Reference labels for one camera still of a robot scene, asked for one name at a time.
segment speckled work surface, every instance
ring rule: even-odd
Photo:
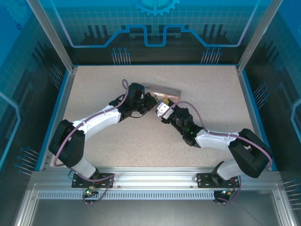
[[[234,66],[79,66],[64,118],[75,121],[103,109],[125,92],[123,78],[180,89],[181,100],[196,106],[210,130],[253,129]],[[154,109],[95,134],[85,156],[95,166],[112,167],[202,167],[232,158],[230,152],[189,147]]]

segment black mounting bracket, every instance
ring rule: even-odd
[[[98,179],[105,178],[108,176],[111,176],[112,173],[99,173]],[[112,178],[102,181],[101,183],[95,185],[95,188],[107,188],[109,185],[109,182],[112,180]],[[112,188],[114,184],[114,181],[111,183],[109,188]],[[71,187],[73,188],[88,188],[92,185],[92,182],[86,181],[80,176],[78,176],[76,173],[73,175],[73,180]]]
[[[238,178],[235,179],[235,188],[239,188]],[[212,180],[211,173],[197,173],[194,181],[198,184],[198,188],[233,188],[233,183],[229,180],[221,182],[220,186]]]

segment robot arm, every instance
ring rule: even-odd
[[[83,123],[64,145],[58,159],[65,166],[72,168],[85,178],[97,179],[99,173],[97,168],[84,157],[85,142],[95,133],[107,126],[116,124],[125,118],[130,117],[132,112],[139,112],[144,115],[158,103],[156,98],[151,97],[149,93],[145,94],[144,86],[138,83],[132,83],[128,87],[128,95],[122,105],[114,110],[108,111],[118,106],[120,102],[121,100],[119,100],[119,98],[111,101],[109,105],[98,112],[99,114],[95,113],[95,117],[89,116],[73,122],[67,120],[61,121],[50,142],[50,152],[56,155],[70,132]]]
[[[213,170],[212,180],[219,185],[223,180],[246,174],[258,178],[269,163],[267,156],[253,145],[238,139],[245,138],[264,149],[271,155],[270,149],[249,129],[237,133],[220,133],[208,131],[193,122],[192,115],[187,108],[175,105],[170,100],[161,101],[157,105],[157,116],[165,124],[171,124],[182,135],[183,140],[194,147],[211,147],[223,151],[230,151],[234,157],[228,162],[220,162]]]

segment vent slot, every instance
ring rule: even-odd
[[[84,191],[39,191],[38,199],[81,200]],[[103,190],[87,200],[98,199]],[[108,191],[104,200],[212,200],[213,191]]]

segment printed graphic backdrop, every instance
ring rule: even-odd
[[[21,150],[40,152],[65,68],[25,0],[0,0],[0,30],[0,225],[13,225],[35,165]]]
[[[284,181],[301,180],[301,2],[284,0],[246,74]]]
[[[74,64],[236,64],[270,0],[41,1]]]

